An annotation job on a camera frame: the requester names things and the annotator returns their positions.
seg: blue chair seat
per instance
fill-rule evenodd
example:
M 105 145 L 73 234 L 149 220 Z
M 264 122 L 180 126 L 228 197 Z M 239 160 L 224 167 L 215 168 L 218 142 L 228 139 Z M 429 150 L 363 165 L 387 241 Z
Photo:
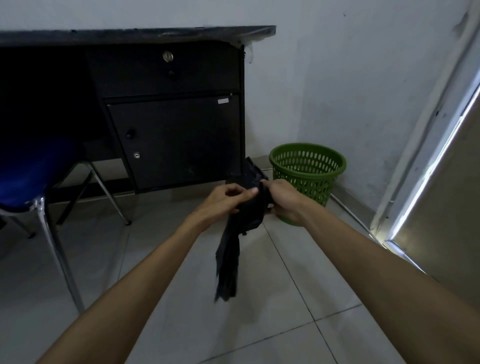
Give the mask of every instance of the blue chair seat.
M 28 208 L 85 156 L 81 143 L 65 136 L 9 140 L 0 145 L 0 204 Z

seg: perforated basket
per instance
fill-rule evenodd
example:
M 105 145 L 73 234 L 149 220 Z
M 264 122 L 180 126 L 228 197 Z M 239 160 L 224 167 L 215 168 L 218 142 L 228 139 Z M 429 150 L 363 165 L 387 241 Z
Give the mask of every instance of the perforated basket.
M 270 152 L 273 179 L 285 179 L 299 192 L 327 204 L 333 183 L 347 168 L 347 161 L 340 153 L 318 144 L 290 143 Z M 282 220 L 291 224 L 287 218 Z

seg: basket rim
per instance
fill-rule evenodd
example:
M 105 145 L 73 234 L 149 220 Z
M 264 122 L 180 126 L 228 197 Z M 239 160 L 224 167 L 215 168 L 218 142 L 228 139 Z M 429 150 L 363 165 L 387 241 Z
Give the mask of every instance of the basket rim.
M 273 153 L 276 152 L 279 148 L 284 147 L 284 146 L 321 146 L 322 148 L 331 150 L 332 152 L 338 154 L 340 156 L 340 158 L 342 159 L 342 166 L 339 169 L 337 169 L 335 171 L 332 171 L 332 172 L 328 172 L 328 173 L 308 173 L 308 172 L 305 173 L 305 172 L 299 172 L 297 170 L 289 170 L 288 168 L 280 166 L 280 164 L 278 164 L 272 158 Z M 338 176 L 338 175 L 342 174 L 345 171 L 345 169 L 347 169 L 347 160 L 345 159 L 345 157 L 341 153 L 338 153 L 336 150 L 334 150 L 332 148 L 329 148 L 327 146 L 323 146 L 321 144 L 315 144 L 315 143 L 286 143 L 286 144 L 281 144 L 281 145 L 276 146 L 275 148 L 272 149 L 272 151 L 268 155 L 268 160 L 270 161 L 272 166 L 274 166 L 276 169 L 278 169 L 278 170 L 280 170 L 280 171 L 282 171 L 286 174 L 290 174 L 290 175 L 296 176 L 296 177 L 310 178 L 310 179 L 335 177 L 335 176 Z

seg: black desk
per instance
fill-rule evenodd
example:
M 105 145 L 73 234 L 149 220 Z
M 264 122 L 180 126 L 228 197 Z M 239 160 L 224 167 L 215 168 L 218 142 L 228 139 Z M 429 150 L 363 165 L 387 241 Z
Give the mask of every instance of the black desk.
M 243 44 L 273 34 L 274 26 L 0 32 L 2 137 L 72 135 L 91 160 L 122 158 L 131 187 L 120 189 L 137 193 L 239 176 Z

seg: human hand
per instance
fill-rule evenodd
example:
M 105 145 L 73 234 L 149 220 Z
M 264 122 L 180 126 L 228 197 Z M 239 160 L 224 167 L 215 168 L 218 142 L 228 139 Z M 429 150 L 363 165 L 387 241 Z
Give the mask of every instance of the human hand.
M 285 216 L 294 223 L 301 225 L 299 208 L 302 202 L 310 199 L 298 192 L 286 180 L 262 180 L 262 183 L 268 188 L 275 202 L 272 212 Z
M 236 183 L 217 186 L 205 201 L 187 217 L 186 222 L 205 231 L 224 215 L 237 213 L 237 205 L 254 198 L 257 193 L 258 188 L 256 187 L 247 190 Z

